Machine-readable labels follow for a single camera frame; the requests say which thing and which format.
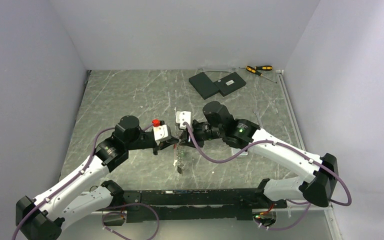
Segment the round metal key organizer disc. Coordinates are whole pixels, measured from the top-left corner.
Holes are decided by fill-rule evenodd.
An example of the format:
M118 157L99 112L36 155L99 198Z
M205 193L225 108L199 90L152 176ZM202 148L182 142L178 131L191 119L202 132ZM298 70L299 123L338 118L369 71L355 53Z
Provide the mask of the round metal key organizer disc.
M180 175L184 173L185 165L183 163L183 157L185 156L185 150L182 145L176 143L173 146L174 149L174 162L173 166L176 172Z

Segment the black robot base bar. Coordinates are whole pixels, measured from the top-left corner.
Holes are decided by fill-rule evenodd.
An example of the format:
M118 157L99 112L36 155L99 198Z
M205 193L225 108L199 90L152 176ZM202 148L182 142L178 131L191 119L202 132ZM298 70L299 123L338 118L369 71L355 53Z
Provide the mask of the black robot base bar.
M128 223L155 220L236 219L250 221L258 210L285 209L285 200L265 198L256 188L126 190L110 203L123 208Z

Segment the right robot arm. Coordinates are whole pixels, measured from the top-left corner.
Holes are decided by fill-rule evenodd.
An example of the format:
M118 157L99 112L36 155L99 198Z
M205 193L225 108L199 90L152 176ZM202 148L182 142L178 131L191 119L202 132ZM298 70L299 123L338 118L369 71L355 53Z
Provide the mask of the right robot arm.
M322 208L333 202L339 181L334 155L320 156L286 143L250 120L234 118L218 101L207 103L202 112L204 122L193 120L189 111L176 112L175 121L182 130L180 145L201 153L206 141L221 139L231 148L269 158L297 175L280 180L263 179L255 194L260 207L267 208L279 200L305 200Z

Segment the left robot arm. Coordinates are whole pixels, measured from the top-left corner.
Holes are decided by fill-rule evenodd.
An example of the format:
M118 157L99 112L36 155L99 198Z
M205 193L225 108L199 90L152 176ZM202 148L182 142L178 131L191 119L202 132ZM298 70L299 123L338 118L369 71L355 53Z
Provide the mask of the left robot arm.
M162 120L155 119L141 128L137 117L122 117L114 127L94 137L91 153L75 170L45 192L33 198L24 196L16 203L12 239L22 233L28 240L56 240L73 223L96 210L119 209L124 190L112 180L89 194L82 192L125 162L130 150L151 149L157 155L178 142Z

